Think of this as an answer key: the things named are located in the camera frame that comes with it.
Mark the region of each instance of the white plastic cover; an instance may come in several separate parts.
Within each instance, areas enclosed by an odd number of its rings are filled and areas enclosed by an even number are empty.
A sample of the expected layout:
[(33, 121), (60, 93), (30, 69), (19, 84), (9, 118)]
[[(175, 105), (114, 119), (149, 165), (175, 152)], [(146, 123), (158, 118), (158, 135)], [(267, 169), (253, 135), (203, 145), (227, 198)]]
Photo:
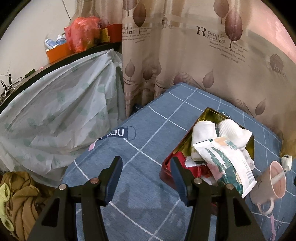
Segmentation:
[(40, 78), (0, 114), (0, 159), (58, 185), (85, 147), (125, 119), (122, 55), (107, 50)]

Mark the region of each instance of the blue checkered bedsheet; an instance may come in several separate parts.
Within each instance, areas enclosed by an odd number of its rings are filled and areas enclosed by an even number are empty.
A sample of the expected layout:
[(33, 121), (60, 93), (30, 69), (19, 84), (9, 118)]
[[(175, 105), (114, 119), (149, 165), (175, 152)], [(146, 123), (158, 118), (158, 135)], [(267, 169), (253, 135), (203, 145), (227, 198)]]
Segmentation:
[[(249, 129), (255, 137), (256, 169), (260, 175), (273, 161), (280, 161), (280, 140), (253, 117), (230, 103), (187, 84), (170, 88), (140, 109), (121, 126), (127, 138), (109, 136), (97, 140), (72, 163), (63, 182), (69, 186), (84, 184), (107, 168), (115, 155), (123, 159), (123, 171), (112, 202), (102, 208), (110, 241), (180, 241), (184, 240), (192, 208), (186, 207), (179, 195), (159, 178), (164, 159), (178, 145), (206, 107), (225, 112), (231, 119)], [(284, 233), (296, 212), (295, 169), (286, 174), (285, 196), (275, 201), (275, 229), (283, 219), (275, 240)], [(254, 214), (264, 236), (269, 239), (271, 214), (262, 216), (250, 196), (246, 203)], [(78, 240), (84, 240), (81, 205), (76, 206)], [(211, 217), (209, 240), (215, 238), (216, 217)]]

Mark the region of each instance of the red plastic wrapper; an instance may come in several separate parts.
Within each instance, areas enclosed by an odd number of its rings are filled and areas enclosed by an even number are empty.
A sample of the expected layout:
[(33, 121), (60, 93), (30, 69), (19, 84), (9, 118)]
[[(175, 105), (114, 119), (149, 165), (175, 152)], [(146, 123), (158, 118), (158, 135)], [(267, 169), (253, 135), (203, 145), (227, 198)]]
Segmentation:
[(98, 44), (100, 38), (100, 19), (95, 16), (88, 18), (79, 17), (65, 28), (66, 40), (70, 49), (82, 52)]

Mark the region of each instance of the metal screw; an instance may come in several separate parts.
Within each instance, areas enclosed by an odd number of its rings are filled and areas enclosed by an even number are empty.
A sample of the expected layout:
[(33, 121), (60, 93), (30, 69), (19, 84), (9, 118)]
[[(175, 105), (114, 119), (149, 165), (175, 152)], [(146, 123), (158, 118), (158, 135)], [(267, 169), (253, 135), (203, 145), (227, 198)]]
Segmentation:
[(90, 179), (92, 184), (96, 184), (99, 182), (99, 179), (97, 177), (93, 177), (92, 179)]
[(59, 190), (65, 190), (67, 188), (66, 184), (59, 185)]
[(234, 189), (234, 186), (231, 183), (226, 184), (226, 188), (229, 190)]
[(195, 178), (193, 181), (196, 184), (201, 184), (202, 183), (202, 180), (200, 178)]

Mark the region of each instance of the curtain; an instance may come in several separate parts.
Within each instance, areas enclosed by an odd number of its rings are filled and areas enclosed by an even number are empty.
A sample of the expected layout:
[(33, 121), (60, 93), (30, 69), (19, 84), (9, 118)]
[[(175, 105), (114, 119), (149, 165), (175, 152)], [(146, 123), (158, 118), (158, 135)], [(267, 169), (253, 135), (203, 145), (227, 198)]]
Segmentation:
[(126, 115), (184, 82), (237, 106), (296, 157), (296, 47), (260, 0), (95, 0), (122, 23)]

